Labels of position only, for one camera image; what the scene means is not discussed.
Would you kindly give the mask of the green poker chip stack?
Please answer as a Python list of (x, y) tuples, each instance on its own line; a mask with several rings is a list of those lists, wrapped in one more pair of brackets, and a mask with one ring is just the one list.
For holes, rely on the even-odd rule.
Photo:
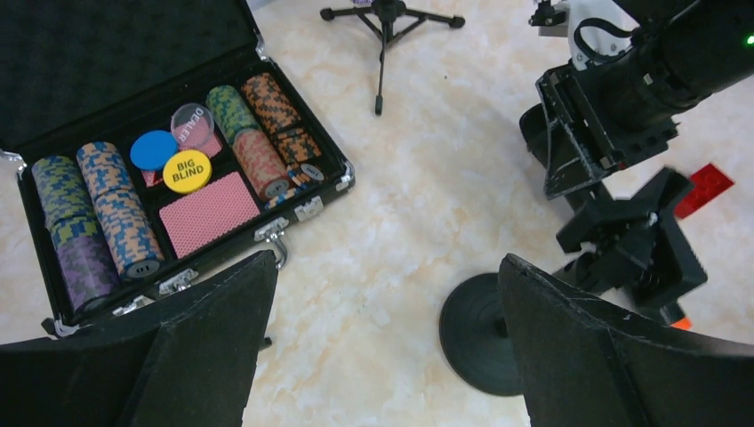
[(261, 129), (244, 97), (231, 85), (211, 89), (205, 98), (205, 104), (230, 146), (235, 144), (241, 133)]

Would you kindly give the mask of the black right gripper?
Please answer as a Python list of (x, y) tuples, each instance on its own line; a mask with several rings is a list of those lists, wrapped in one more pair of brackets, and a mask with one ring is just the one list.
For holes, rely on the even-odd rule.
[(535, 87), (540, 102), (519, 128), (545, 168), (547, 199), (654, 157), (678, 136), (681, 86), (663, 61), (623, 59), (583, 71), (568, 64), (546, 71)]

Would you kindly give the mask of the yellow big blind button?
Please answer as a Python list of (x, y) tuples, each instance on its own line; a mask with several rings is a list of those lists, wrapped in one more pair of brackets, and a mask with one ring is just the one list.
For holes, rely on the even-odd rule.
[(190, 194), (203, 188), (212, 177), (210, 158), (202, 151), (183, 150), (173, 155), (162, 171), (163, 182), (171, 191)]

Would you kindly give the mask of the red lego brick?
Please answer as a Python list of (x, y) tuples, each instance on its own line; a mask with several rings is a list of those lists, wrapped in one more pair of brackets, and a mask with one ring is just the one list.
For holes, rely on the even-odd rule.
[(678, 203), (674, 214), (685, 219), (734, 186), (721, 169), (708, 163), (690, 176), (694, 188)]

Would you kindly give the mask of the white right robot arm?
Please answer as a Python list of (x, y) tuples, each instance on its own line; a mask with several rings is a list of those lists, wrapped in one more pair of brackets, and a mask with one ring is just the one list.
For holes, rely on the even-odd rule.
[(674, 116), (753, 73), (750, 1), (540, 1), (529, 23), (571, 54), (519, 122), (549, 199), (661, 154)]

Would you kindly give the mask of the pink poker chip stack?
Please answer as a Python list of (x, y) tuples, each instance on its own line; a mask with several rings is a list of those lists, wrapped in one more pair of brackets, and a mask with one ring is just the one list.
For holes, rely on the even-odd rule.
[(264, 132), (242, 131), (235, 138), (232, 149), (261, 200), (269, 201), (293, 187), (285, 164)]

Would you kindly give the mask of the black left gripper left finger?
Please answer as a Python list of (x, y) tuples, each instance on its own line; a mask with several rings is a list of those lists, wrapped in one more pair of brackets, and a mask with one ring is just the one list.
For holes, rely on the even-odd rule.
[(69, 337), (3, 345), (2, 425), (241, 425), (276, 284), (260, 251)]

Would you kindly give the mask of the purple poker chip stack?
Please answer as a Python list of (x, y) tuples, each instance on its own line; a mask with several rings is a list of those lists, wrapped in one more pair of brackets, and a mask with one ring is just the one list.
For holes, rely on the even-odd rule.
[(78, 237), (56, 247), (72, 311), (93, 310), (121, 285), (103, 237)]

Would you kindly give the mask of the pink playing card deck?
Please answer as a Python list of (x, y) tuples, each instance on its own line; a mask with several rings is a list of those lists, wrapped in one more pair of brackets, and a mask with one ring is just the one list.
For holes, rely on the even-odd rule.
[(237, 172), (228, 173), (158, 211), (179, 259), (210, 245), (260, 213)]

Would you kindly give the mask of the orange black chip stack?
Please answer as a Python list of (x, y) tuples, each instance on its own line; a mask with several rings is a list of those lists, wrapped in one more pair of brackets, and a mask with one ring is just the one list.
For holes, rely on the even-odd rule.
[(270, 73), (249, 78), (242, 92), (285, 163), (300, 163), (322, 155), (301, 114)]

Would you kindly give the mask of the black poker chip case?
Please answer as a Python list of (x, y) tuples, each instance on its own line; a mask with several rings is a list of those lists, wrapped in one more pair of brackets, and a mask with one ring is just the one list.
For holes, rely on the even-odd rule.
[[(243, 1), (2, 2), (1, 151), (22, 163), (17, 183), (53, 312), (44, 322), (48, 334), (76, 334), (188, 288), (250, 246), (277, 242), (285, 228), (315, 216), (353, 187), (351, 163), (263, 50), (258, 25)], [(261, 213), (179, 259), (158, 211), (189, 194), (167, 188), (164, 168), (137, 168), (131, 147), (146, 132), (170, 133), (174, 111), (186, 103), (206, 106), (216, 86), (235, 87), (253, 113), (242, 86), (264, 73), (277, 80), (299, 111), (322, 155), (287, 164), (261, 127), (293, 185), (263, 201), (214, 120), (214, 135), (196, 149), (212, 163), (207, 184), (239, 173)], [(106, 241), (76, 161), (77, 150), (96, 141), (114, 144), (123, 157), (164, 261), (149, 278), (119, 276), (120, 287), (101, 305), (76, 314), (56, 247), (78, 237)]]

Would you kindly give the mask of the shock mount tripod stand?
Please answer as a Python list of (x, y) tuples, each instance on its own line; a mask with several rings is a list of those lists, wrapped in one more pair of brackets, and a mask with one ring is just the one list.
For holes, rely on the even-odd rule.
[[(392, 0), (376, 0), (371, 1), (369, 5), (353, 6), (351, 8), (323, 8), (320, 10), (319, 15), (324, 21), (332, 21), (336, 18), (346, 16), (356, 16), (380, 40), (380, 72), (374, 103), (374, 114), (376, 116), (380, 116), (383, 111), (383, 82), (387, 51), (426, 21), (446, 24), (451, 29), (460, 29), (466, 24), (465, 18), (461, 15), (446, 16), (420, 11), (408, 8), (404, 1)], [(415, 22), (400, 31), (396, 31), (395, 23), (398, 18), (402, 17), (415, 18)]]

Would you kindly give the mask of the blue orange chip stack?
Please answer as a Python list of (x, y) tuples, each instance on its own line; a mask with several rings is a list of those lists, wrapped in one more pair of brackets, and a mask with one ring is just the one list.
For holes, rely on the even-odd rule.
[(76, 161), (119, 276), (137, 280), (155, 275), (164, 255), (116, 146), (86, 143), (77, 150)]

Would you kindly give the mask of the round base clamp stand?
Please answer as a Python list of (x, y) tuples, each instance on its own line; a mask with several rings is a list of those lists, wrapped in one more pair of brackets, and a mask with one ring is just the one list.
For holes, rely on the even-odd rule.
[[(577, 256), (555, 278), (594, 295), (619, 290), (639, 314), (665, 323), (660, 308), (708, 280), (674, 214), (693, 188), (689, 178), (664, 167), (630, 198), (614, 198), (601, 184), (570, 194), (574, 216), (557, 241)], [(450, 368), (471, 387), (494, 396), (521, 394), (496, 273), (470, 277), (449, 294), (439, 341)]]

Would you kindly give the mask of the black microphone orange end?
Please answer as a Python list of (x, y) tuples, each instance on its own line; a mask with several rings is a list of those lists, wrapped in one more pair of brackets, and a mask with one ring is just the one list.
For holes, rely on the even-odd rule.
[(678, 302), (672, 302), (660, 308), (659, 314), (662, 320), (669, 326), (681, 330), (690, 330), (692, 322)]

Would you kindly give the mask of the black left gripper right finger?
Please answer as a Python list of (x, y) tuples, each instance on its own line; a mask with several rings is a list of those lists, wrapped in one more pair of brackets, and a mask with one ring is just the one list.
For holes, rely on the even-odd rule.
[(752, 425), (751, 345), (662, 325), (515, 254), (499, 288), (532, 425)]

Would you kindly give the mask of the clear dealer button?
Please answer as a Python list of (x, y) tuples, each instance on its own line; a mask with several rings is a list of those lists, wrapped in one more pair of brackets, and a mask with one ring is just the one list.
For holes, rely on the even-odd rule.
[(172, 114), (171, 134), (181, 149), (201, 149), (214, 135), (212, 112), (199, 103), (183, 104)]

